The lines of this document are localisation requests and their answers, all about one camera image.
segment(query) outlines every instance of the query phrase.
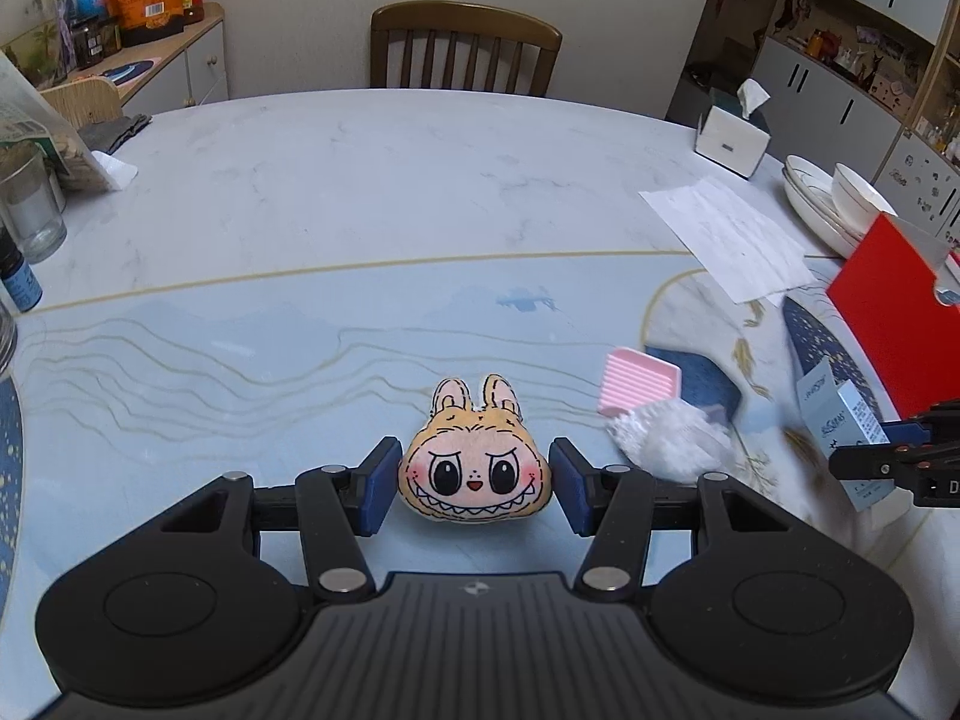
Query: plush toy ear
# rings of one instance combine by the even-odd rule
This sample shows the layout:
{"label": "plush toy ear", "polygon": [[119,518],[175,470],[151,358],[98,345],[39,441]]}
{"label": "plush toy ear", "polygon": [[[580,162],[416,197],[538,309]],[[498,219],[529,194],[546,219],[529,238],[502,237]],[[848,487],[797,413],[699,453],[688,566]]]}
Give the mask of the plush toy ear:
{"label": "plush toy ear", "polygon": [[483,382],[483,405],[484,408],[510,410],[517,415],[517,419],[523,419],[514,389],[510,382],[498,373],[491,373]]}
{"label": "plush toy ear", "polygon": [[471,410],[470,390],[459,379],[444,379],[437,385],[433,394],[433,410],[431,416],[449,407]]}

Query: cabinet door handle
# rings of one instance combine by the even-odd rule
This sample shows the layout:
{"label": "cabinet door handle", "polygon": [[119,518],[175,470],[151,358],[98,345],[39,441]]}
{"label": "cabinet door handle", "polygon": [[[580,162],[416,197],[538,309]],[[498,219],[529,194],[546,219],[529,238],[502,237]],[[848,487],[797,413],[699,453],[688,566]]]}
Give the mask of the cabinet door handle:
{"label": "cabinet door handle", "polygon": [[956,190],[956,189],[954,189],[954,190],[950,193],[950,196],[947,198],[947,202],[944,203],[944,207],[940,209],[940,215],[944,215],[945,213],[947,213],[947,206],[949,206],[950,201],[953,199],[954,194],[957,194],[957,190]]}

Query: pink tray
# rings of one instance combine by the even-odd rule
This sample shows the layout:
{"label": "pink tray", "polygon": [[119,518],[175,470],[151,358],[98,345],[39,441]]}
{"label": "pink tray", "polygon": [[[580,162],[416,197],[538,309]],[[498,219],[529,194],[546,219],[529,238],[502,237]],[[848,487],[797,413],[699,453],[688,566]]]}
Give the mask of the pink tray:
{"label": "pink tray", "polygon": [[621,346],[607,355],[597,410],[621,413],[680,395],[680,369],[670,362]]}

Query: plush keychain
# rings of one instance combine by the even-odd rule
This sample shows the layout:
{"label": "plush keychain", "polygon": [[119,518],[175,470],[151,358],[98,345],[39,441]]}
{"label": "plush keychain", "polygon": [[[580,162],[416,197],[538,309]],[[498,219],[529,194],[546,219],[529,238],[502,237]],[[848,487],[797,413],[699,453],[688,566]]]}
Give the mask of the plush keychain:
{"label": "plush keychain", "polygon": [[426,517],[491,522],[526,517],[550,500],[550,469],[523,427],[517,396],[495,373],[474,410],[467,385],[444,379],[426,427],[400,462],[403,499]]}

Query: red board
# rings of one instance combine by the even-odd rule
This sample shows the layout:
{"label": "red board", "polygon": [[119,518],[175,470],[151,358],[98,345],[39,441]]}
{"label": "red board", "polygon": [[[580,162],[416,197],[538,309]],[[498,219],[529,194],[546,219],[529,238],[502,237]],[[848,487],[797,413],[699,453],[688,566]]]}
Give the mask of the red board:
{"label": "red board", "polygon": [[901,418],[960,397],[960,307],[939,303],[935,284],[882,215],[827,289]]}

